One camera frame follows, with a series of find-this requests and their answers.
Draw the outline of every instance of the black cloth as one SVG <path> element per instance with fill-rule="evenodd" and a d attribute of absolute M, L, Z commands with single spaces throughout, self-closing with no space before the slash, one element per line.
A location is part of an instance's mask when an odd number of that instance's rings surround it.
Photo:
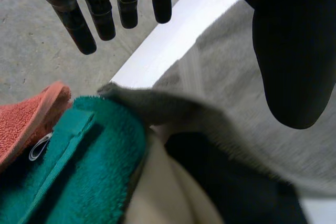
<path fill-rule="evenodd" d="M 226 224 L 307 224 L 293 186 L 230 161 L 203 134 L 172 135 L 165 148 L 206 191 Z"/>

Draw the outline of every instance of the green towel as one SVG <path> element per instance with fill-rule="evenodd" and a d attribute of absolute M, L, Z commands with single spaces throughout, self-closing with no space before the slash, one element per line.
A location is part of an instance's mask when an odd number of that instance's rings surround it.
<path fill-rule="evenodd" d="M 29 150 L 0 174 L 0 223 L 117 223 L 146 149 L 140 120 L 99 97 L 79 97 L 45 154 Z"/>

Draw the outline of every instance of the coral towel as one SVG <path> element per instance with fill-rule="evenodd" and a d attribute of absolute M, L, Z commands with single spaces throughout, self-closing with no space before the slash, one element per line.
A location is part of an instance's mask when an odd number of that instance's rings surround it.
<path fill-rule="evenodd" d="M 70 98 L 69 87 L 57 81 L 28 100 L 0 106 L 0 172 L 52 131 Z"/>

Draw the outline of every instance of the white tag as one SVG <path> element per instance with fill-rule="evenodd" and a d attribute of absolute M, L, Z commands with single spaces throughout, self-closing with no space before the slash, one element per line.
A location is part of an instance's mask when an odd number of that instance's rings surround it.
<path fill-rule="evenodd" d="M 30 161 L 35 161 L 41 155 L 42 151 L 47 146 L 47 144 L 48 144 L 48 142 L 49 142 L 49 140 L 51 139 L 52 136 L 53 136 L 53 133 L 51 132 L 51 133 L 45 135 L 44 137 L 42 137 L 37 142 L 37 144 L 34 145 L 34 147 L 31 149 L 31 151 L 29 153 L 29 160 Z"/>

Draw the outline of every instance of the gray cloth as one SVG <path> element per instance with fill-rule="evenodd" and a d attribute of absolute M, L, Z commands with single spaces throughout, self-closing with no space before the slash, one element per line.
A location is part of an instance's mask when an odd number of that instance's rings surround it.
<path fill-rule="evenodd" d="M 200 131 L 232 158 L 276 179 L 336 195 L 336 100 L 306 130 L 279 123 L 266 103 L 244 1 L 211 25 L 154 85 L 98 92 L 129 106 L 163 137 Z"/>

